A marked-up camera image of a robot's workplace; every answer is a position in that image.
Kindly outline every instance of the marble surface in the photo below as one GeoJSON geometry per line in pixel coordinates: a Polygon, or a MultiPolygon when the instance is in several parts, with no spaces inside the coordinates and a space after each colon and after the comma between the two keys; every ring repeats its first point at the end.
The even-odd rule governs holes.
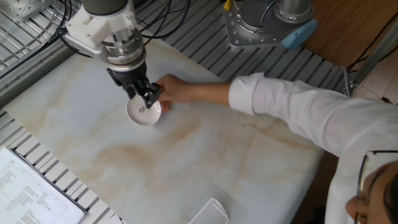
{"type": "MultiPolygon", "coordinates": [[[[218,77],[159,40],[148,77],[218,77]]],[[[105,65],[74,55],[9,103],[17,119],[127,223],[188,223],[210,198],[230,223],[290,223],[322,155],[271,116],[176,104],[154,126],[126,115],[105,65]]]]}

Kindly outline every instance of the glasses frame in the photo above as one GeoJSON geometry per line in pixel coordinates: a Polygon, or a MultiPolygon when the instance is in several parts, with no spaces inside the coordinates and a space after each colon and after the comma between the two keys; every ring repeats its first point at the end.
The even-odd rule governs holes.
{"type": "MultiPolygon", "coordinates": [[[[361,169],[359,170],[358,185],[356,188],[356,199],[357,200],[365,200],[365,199],[361,198],[361,196],[363,194],[363,184],[364,184],[364,176],[363,175],[364,175],[366,166],[369,162],[368,153],[372,153],[373,155],[380,154],[380,153],[398,153],[398,150],[372,150],[372,151],[367,151],[365,153],[365,156],[363,157],[363,160],[362,160],[361,169]]],[[[357,213],[355,215],[354,224],[361,224],[360,220],[361,220],[361,215],[357,213]]]]}

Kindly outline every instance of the white lab coat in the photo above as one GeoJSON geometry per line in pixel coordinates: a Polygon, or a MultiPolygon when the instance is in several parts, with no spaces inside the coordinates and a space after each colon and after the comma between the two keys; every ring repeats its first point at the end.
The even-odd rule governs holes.
{"type": "Polygon", "coordinates": [[[340,158],[329,189],[326,224],[353,223],[345,204],[356,195],[366,151],[398,150],[396,105],[348,98],[301,81],[264,78],[263,73],[235,79],[229,105],[245,113],[283,119],[294,133],[340,158]]]}

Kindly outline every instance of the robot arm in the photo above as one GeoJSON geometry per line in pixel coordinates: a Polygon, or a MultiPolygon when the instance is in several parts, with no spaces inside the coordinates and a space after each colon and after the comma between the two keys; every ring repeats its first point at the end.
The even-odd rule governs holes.
{"type": "Polygon", "coordinates": [[[66,40],[108,66],[108,73],[132,99],[138,94],[147,108],[161,93],[150,83],[146,50],[137,29],[134,6],[128,0],[82,0],[82,7],[67,23],[66,40]]]}

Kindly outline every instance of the small white bowl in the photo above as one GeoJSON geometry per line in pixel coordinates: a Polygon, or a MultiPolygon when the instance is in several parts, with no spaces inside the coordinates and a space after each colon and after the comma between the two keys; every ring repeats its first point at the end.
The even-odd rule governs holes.
{"type": "Polygon", "coordinates": [[[133,99],[127,101],[126,112],[131,121],[139,125],[153,125],[159,120],[162,114],[162,107],[159,101],[156,101],[151,108],[146,108],[141,96],[136,95],[133,99]]]}

